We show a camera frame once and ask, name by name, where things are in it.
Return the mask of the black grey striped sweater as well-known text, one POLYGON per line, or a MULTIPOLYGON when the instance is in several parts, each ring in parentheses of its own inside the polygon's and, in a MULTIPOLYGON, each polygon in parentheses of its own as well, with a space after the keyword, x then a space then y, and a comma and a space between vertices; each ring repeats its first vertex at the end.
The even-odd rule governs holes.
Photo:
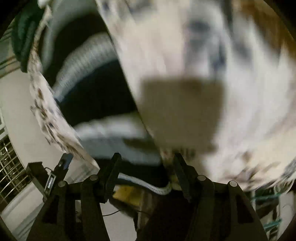
POLYGON ((171 191, 168 173, 140 119, 95 1, 49 1, 52 13, 39 49, 53 93, 53 116, 91 161, 103 167, 122 156, 118 179, 158 195, 171 191))

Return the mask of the floral bed sheet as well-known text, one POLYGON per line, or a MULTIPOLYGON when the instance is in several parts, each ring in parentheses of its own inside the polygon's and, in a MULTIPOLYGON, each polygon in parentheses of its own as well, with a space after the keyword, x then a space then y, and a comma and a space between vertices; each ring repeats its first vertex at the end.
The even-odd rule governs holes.
MULTIPOLYGON (((295 180, 295 39, 265 1, 95 1, 145 129, 165 165, 175 152, 243 190, 295 180)), ((28 61, 46 140, 91 161, 52 114, 39 49, 28 61)))

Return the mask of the dark green folded blanket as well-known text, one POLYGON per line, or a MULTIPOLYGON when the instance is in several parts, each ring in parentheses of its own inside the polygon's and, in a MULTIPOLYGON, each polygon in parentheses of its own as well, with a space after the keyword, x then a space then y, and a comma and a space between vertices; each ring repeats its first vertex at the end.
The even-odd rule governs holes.
POLYGON ((15 17, 11 43, 23 73, 27 73, 31 47, 43 14, 38 1, 29 1, 15 17))

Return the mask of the window with white frame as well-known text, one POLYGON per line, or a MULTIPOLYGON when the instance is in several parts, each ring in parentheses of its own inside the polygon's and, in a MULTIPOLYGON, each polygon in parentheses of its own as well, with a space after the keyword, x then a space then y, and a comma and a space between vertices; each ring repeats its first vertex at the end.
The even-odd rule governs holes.
POLYGON ((31 182, 32 177, 27 174, 19 160, 8 135, 3 115, 1 115, 0 123, 0 209, 3 211, 31 182))

